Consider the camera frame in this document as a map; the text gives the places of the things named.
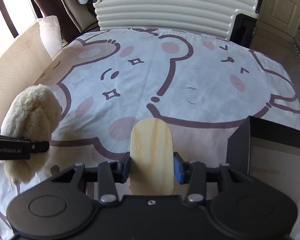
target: cardboard box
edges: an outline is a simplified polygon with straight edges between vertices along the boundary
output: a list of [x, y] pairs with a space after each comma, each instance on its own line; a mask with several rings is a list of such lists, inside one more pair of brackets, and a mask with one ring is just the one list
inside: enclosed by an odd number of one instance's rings
[[300, 131], [249, 116], [228, 139], [227, 163], [300, 200]]

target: paper towel roll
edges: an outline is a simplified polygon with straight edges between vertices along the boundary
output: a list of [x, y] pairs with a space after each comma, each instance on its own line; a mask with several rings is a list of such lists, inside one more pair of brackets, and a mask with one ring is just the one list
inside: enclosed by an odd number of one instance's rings
[[0, 127], [14, 98], [63, 50], [56, 16], [36, 20], [0, 57]]

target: bed sheet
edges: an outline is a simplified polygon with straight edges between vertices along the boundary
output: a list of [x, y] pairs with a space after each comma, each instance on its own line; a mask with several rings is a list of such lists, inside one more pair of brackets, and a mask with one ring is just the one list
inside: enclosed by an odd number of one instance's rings
[[[0, 239], [12, 236], [5, 217], [20, 192], [73, 163], [120, 160], [133, 126], [167, 122], [174, 151], [216, 167], [227, 139], [248, 115], [300, 130], [300, 103], [277, 62], [232, 42], [167, 29], [90, 32], [73, 41], [36, 84], [49, 85], [62, 108], [45, 169], [27, 185], [10, 184], [0, 164]], [[129, 182], [117, 185], [129, 194]], [[95, 184], [87, 194], [96, 196]], [[176, 184], [175, 193], [186, 186]]]

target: fluffy plush toy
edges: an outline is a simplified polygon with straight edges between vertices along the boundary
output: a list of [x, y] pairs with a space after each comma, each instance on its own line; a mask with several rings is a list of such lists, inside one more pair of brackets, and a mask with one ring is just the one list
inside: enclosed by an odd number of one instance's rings
[[[1, 134], [32, 141], [50, 141], [61, 119], [61, 106], [51, 89], [44, 85], [31, 86], [13, 100], [5, 116]], [[28, 183], [40, 171], [48, 153], [31, 154], [30, 160], [1, 161], [10, 181]]]

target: pink circle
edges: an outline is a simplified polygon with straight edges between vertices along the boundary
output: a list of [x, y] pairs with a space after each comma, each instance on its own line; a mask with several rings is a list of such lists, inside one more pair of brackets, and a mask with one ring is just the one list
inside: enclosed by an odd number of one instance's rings
[[133, 46], [128, 46], [128, 47], [125, 47], [124, 49], [123, 49], [123, 51], [121, 51], [121, 53], [120, 53], [120, 57], [127, 57], [127, 56], [129, 56], [132, 52], [133, 52], [133, 50], [134, 50], [134, 47]]
[[75, 111], [75, 117], [83, 117], [91, 108], [93, 104], [93, 97], [86, 98], [80, 105], [78, 105]]
[[231, 74], [229, 76], [230, 78], [230, 82], [232, 83], [232, 85], [239, 90], [240, 92], [243, 92], [246, 90], [246, 88], [244, 87], [243, 82], [240, 80], [240, 78], [238, 78], [236, 75]]
[[109, 126], [109, 135], [116, 141], [128, 140], [137, 122], [139, 120], [133, 116], [117, 119]]
[[208, 48], [208, 49], [210, 49], [210, 50], [214, 50], [214, 44], [213, 44], [212, 41], [203, 39], [203, 40], [202, 40], [202, 44], [203, 44], [203, 46], [205, 46], [206, 48]]
[[170, 53], [170, 54], [178, 53], [180, 50], [179, 45], [176, 44], [175, 42], [171, 42], [171, 41], [162, 43], [161, 48], [163, 49], [163, 51]]

